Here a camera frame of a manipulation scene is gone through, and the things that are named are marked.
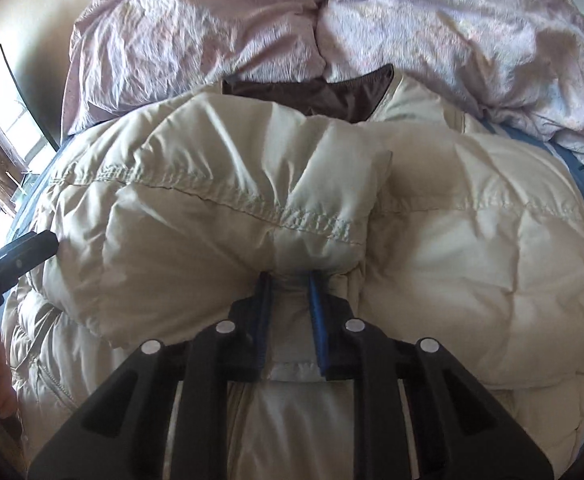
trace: black clamp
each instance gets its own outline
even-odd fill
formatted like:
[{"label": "black clamp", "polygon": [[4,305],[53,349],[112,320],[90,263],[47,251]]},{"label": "black clamp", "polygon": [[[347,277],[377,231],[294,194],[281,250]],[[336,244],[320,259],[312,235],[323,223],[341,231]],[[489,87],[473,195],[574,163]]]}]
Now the black clamp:
[{"label": "black clamp", "polygon": [[[162,478],[182,382],[169,477],[225,480],[227,381],[259,379],[270,304],[271,277],[264,273],[253,297],[235,302],[228,319],[192,341],[144,343],[48,442],[28,478]],[[318,272],[310,275],[309,304],[321,373],[356,385],[355,479],[553,479],[536,444],[440,343],[388,338],[355,318],[347,301],[329,295]]]},{"label": "black clamp", "polygon": [[51,231],[27,233],[0,249],[0,306],[3,294],[19,278],[56,254],[58,240]]}]

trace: metal bolt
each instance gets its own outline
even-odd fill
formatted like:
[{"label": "metal bolt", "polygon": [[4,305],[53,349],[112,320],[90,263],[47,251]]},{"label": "metal bolt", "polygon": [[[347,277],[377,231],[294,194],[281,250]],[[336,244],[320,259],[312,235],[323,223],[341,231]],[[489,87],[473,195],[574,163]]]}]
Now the metal bolt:
[{"label": "metal bolt", "polygon": [[365,323],[361,319],[356,317],[353,319],[348,319],[345,323],[345,329],[350,332],[363,332],[365,330]]},{"label": "metal bolt", "polygon": [[141,346],[141,352],[146,355],[156,354],[161,349],[161,343],[159,343],[156,339],[152,339],[143,343]]},{"label": "metal bolt", "polygon": [[441,348],[441,346],[438,344],[436,339],[427,338],[421,341],[421,349],[424,352],[435,354],[438,352],[439,348]]},{"label": "metal bolt", "polygon": [[224,319],[218,325],[216,325],[216,331],[219,334],[231,334],[236,329],[236,325],[233,321],[229,319]]}]

